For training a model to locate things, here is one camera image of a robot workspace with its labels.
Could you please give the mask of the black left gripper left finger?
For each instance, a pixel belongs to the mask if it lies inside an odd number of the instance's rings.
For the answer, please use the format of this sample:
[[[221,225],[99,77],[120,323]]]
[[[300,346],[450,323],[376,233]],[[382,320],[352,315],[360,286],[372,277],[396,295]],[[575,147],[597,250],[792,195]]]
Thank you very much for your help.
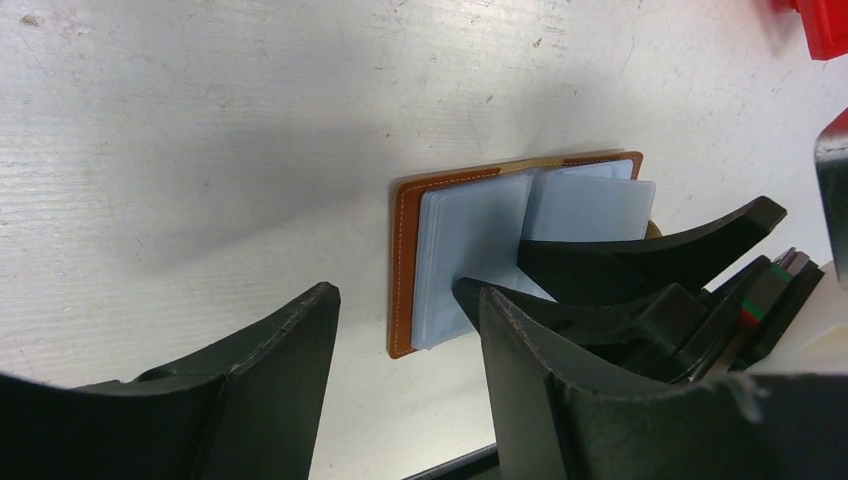
[[[1,379],[5,479],[305,479],[341,297],[321,282],[129,382]]]

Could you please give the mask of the brown leather card holder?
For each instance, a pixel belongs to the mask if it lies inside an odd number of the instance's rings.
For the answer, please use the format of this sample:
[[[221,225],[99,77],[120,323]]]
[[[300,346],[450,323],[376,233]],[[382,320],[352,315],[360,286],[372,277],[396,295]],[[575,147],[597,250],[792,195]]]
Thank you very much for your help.
[[[399,359],[470,332],[463,277],[543,297],[523,240],[634,240],[654,231],[638,151],[537,157],[409,176],[391,194],[387,351]]]

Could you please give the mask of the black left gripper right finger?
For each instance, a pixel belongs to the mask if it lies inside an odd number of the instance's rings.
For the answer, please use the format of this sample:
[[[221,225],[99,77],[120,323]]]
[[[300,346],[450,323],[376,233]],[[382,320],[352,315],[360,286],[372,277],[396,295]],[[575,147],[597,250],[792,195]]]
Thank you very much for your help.
[[[506,479],[843,479],[843,375],[730,374],[685,386],[611,364],[480,294]]]

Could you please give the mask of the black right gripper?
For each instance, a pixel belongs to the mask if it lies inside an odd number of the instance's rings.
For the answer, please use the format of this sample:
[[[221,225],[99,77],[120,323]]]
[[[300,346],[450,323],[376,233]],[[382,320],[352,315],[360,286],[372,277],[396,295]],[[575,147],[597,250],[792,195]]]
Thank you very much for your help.
[[[741,372],[772,353],[824,271],[790,248],[775,259],[756,258],[707,293],[710,316],[690,293],[766,238],[786,215],[784,207],[760,196],[718,220],[668,236],[523,240],[518,267],[559,303],[467,277],[454,283],[453,296],[479,331],[481,291],[491,287],[541,326],[653,380],[691,383]]]

